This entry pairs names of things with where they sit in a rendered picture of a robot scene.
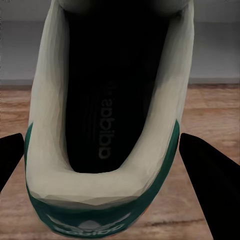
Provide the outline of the gym shoe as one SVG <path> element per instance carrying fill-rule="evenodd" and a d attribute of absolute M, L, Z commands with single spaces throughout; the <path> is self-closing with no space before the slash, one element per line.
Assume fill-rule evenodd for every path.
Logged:
<path fill-rule="evenodd" d="M 177 151 L 193 0 L 51 0 L 24 141 L 26 188 L 55 234 L 133 226 Z"/>

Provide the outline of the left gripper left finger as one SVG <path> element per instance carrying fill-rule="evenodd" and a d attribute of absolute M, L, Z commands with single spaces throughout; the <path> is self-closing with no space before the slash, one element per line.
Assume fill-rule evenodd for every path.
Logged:
<path fill-rule="evenodd" d="M 0 138 L 0 192 L 24 155 L 21 133 Z"/>

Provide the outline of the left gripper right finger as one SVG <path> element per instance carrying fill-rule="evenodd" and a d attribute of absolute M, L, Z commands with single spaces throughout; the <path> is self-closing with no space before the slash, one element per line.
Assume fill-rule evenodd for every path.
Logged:
<path fill-rule="evenodd" d="M 214 240 L 240 240 L 240 165 L 187 133 L 179 152 Z"/>

